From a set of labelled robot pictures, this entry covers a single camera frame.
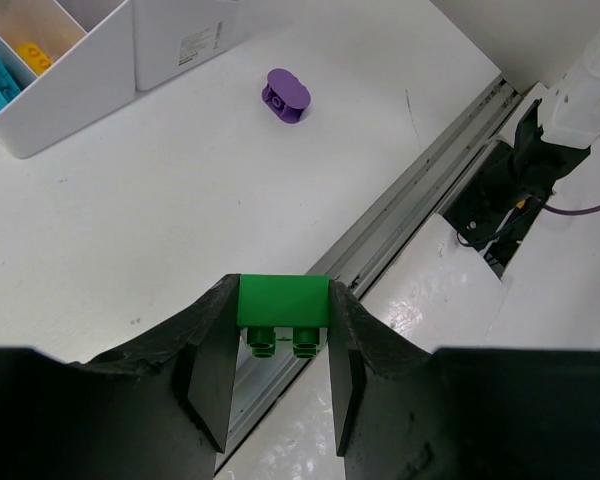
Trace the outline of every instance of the white plastic container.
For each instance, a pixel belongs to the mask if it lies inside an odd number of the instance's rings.
[[[235,0],[134,0],[136,85],[148,90],[231,46]]]
[[[0,141],[14,156],[30,157],[133,101],[131,1],[59,2],[87,35],[43,75],[34,75],[33,83],[0,111]],[[5,43],[1,53],[9,50]],[[18,57],[2,60],[22,62]],[[24,62],[11,70],[29,75]]]

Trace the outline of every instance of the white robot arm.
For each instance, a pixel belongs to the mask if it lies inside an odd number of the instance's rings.
[[[542,141],[586,149],[600,136],[600,32],[538,110]]]

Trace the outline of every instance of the white sticker label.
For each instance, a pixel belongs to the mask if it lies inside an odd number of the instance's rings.
[[[205,28],[204,30],[196,33],[192,33],[184,37],[180,41],[180,61],[178,66],[182,66],[185,63],[197,58],[205,48],[210,47],[214,44],[214,34],[211,28]]]

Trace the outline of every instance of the scratch on table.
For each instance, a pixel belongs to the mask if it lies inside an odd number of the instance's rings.
[[[420,133],[418,133],[418,127],[416,127],[416,121],[413,118],[413,112],[411,111],[411,100],[409,99],[409,90],[405,88],[404,92],[407,94],[407,108],[409,109],[409,116],[411,117],[411,125],[413,125],[413,131],[416,132],[416,138],[418,139],[418,148],[421,148],[422,142],[420,140]]]

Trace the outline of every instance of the cable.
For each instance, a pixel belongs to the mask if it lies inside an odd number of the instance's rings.
[[[584,208],[582,210],[562,210],[560,208],[552,207],[551,205],[545,205],[543,208],[547,212],[555,213],[556,215],[563,215],[565,217],[580,217],[582,215],[590,215],[592,213],[600,212],[600,205],[597,207]]]
[[[534,213],[538,213],[540,210],[542,210],[546,204],[547,201],[549,199],[545,199],[540,201],[540,203],[533,208],[530,208],[529,210],[527,210],[526,212],[524,212],[522,215],[520,215],[518,218],[516,218],[515,220],[513,220],[512,222],[506,224],[504,227],[502,227],[500,230],[498,230],[497,232],[495,232],[493,235],[488,236],[487,238],[483,238],[482,240],[478,240],[477,242],[474,243],[465,243],[460,239],[460,232],[456,232],[456,238],[458,240],[458,243],[460,245],[462,245],[463,247],[467,247],[467,248],[478,248],[481,245],[486,245],[489,242],[493,242],[498,240],[503,234],[505,234],[506,232],[508,232],[509,230],[511,230],[511,228],[514,225],[517,225],[523,218],[527,217],[528,215],[532,215]]]

